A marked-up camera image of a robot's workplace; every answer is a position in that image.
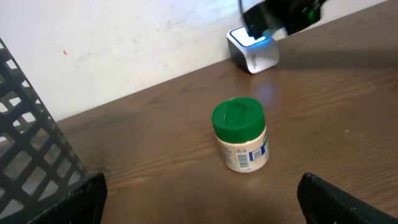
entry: barcode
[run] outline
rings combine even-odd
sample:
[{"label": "barcode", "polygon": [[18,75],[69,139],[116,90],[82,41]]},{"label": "barcode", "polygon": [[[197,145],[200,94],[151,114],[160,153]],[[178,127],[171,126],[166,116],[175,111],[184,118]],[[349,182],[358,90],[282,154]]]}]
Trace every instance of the barcode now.
[{"label": "barcode", "polygon": [[253,160],[256,160],[259,157],[261,157],[261,148],[253,151]]},{"label": "barcode", "polygon": [[242,168],[250,167],[249,158],[246,153],[244,154],[237,154],[239,166]]}]

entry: plastic jar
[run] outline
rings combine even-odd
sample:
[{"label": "plastic jar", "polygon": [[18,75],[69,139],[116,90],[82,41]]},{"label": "plastic jar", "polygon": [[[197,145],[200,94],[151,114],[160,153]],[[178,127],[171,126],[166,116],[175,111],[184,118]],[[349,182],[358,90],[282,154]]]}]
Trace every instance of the plastic jar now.
[{"label": "plastic jar", "polygon": [[224,101],[211,120],[227,167],[248,173],[267,162],[266,118],[260,102],[246,97]]}]

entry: glowing blue light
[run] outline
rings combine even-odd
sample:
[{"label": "glowing blue light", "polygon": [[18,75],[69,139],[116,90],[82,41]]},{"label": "glowing blue light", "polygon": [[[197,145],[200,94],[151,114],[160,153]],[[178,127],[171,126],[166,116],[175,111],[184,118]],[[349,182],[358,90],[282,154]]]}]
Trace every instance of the glowing blue light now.
[{"label": "glowing blue light", "polygon": [[260,37],[257,40],[254,39],[254,37],[250,37],[244,27],[239,27],[235,30],[232,30],[231,36],[234,37],[235,40],[238,41],[243,47],[250,47],[266,40],[265,37]]}]

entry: green lid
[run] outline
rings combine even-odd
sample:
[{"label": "green lid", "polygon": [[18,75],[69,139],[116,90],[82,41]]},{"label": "green lid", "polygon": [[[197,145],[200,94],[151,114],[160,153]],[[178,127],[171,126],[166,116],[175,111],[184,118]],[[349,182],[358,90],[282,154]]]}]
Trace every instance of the green lid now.
[{"label": "green lid", "polygon": [[261,103],[248,97],[222,102],[214,109],[211,120],[217,137],[229,143],[252,141],[266,127]]}]

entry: wall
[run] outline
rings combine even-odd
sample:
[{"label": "wall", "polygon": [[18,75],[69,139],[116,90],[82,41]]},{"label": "wall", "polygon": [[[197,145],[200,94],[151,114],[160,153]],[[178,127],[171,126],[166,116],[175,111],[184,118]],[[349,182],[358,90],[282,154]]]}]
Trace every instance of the wall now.
[{"label": "wall", "polygon": [[[319,24],[383,1],[330,0]],[[237,0],[0,0],[0,37],[56,120],[228,58],[237,26]]]}]

